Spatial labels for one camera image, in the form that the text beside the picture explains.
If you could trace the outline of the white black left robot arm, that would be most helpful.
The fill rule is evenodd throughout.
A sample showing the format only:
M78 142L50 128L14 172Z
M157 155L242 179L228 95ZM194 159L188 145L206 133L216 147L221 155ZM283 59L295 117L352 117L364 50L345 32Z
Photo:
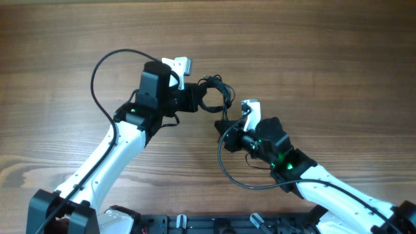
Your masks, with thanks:
M138 233L140 214L112 206L98 211L124 168L140 154L165 117L196 112L203 92L185 83L191 74L187 57L145 63L140 86L110 118L106 137L84 164L53 192L31 198L27 233Z

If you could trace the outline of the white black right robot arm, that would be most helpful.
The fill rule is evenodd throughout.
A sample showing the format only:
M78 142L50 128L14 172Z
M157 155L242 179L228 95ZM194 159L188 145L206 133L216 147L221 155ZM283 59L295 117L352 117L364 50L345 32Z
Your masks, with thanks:
M252 122L218 120L220 150L246 151L267 163L275 188L316 204L305 227L319 233L414 233L415 204L373 198L331 175L291 144L277 117Z

